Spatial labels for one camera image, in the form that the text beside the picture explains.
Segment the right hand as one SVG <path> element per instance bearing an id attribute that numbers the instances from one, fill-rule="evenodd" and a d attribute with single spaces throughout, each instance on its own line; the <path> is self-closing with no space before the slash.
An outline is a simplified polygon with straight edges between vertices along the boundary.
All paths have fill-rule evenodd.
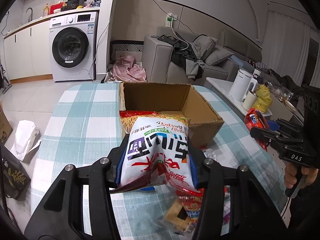
<path id="1" fill-rule="evenodd" d="M 293 163 L 286 164 L 284 184 L 288 189 L 293 188 L 293 186 L 297 183 L 297 172 L 297 167 Z M 318 174 L 318 169 L 314 167 L 302 167 L 301 173 L 302 175 L 306 175 L 306 179 L 302 185 L 302 188 L 305 188 L 315 182 Z"/>

